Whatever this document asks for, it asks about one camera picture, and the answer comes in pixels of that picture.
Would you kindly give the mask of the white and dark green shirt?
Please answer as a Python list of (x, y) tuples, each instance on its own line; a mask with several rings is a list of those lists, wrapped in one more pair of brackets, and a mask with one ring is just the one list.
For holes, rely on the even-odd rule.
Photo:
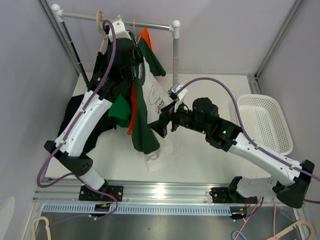
[(161, 109), (172, 102), (156, 77), (166, 76), (160, 61), (142, 38), (139, 47), (143, 62), (135, 68), (134, 88), (136, 96), (136, 115), (132, 130), (132, 143), (135, 150), (143, 153), (148, 171), (158, 171), (171, 164), (180, 152), (181, 144), (171, 135), (160, 137), (150, 123), (159, 119)]

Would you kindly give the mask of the orange t shirt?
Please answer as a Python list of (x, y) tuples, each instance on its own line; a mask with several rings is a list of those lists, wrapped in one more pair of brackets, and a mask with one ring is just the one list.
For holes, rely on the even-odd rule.
[[(141, 48), (144, 47), (144, 51), (145, 51), (145, 54), (146, 54), (145, 58), (147, 60), (152, 60), (153, 51), (152, 51), (152, 44), (151, 44), (151, 40), (150, 40), (150, 35), (149, 35), (148, 29), (147, 28), (143, 28), (141, 33), (140, 33), (139, 39), (136, 39), (136, 37), (134, 39), (135, 39), (135, 42)], [(137, 116), (137, 112), (138, 112), (136, 85), (135, 85), (134, 82), (132, 83), (132, 87), (131, 87), (130, 102), (131, 102), (131, 106), (132, 106), (132, 115), (131, 115), (131, 120), (130, 120), (130, 124), (129, 124), (128, 131), (127, 131), (128, 135), (132, 135), (132, 133), (133, 133), (133, 129), (134, 129), (135, 121), (136, 121), (136, 116)]]

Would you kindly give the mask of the pink wire hanger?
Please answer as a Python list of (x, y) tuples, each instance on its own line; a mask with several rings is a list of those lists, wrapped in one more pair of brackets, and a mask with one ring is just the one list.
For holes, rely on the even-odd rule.
[(142, 31), (138, 34), (137, 31), (136, 31), (136, 26), (137, 26), (137, 21), (136, 19), (134, 18), (133, 19), (133, 33), (134, 33), (134, 42), (136, 45), (139, 44), (139, 42), (141, 41), (141, 39), (143, 38), (143, 29)]

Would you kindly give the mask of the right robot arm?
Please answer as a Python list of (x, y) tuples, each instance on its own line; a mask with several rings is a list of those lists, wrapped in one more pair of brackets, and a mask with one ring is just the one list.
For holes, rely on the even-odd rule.
[(250, 142), (238, 125), (219, 116), (218, 107), (209, 98), (197, 98), (191, 110), (175, 107), (172, 102), (161, 109), (158, 120), (149, 126), (165, 138), (168, 124), (171, 124), (172, 132), (184, 127), (202, 133), (212, 147), (242, 157), (270, 174), (265, 178), (234, 177), (226, 189), (232, 203), (265, 197), (277, 198), (295, 209), (303, 206), (315, 165), (309, 160), (293, 160)]

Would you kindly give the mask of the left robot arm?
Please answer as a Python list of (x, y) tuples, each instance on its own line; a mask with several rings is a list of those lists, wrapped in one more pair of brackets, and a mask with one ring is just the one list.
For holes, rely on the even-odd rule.
[(107, 181), (95, 170), (85, 148), (98, 126), (115, 127), (112, 119), (106, 119), (109, 110), (118, 97), (131, 88), (134, 67), (142, 62), (143, 55), (130, 37), (114, 40), (102, 55), (100, 66), (69, 123), (55, 140), (44, 144), (50, 157), (86, 184), (97, 201), (107, 197)]

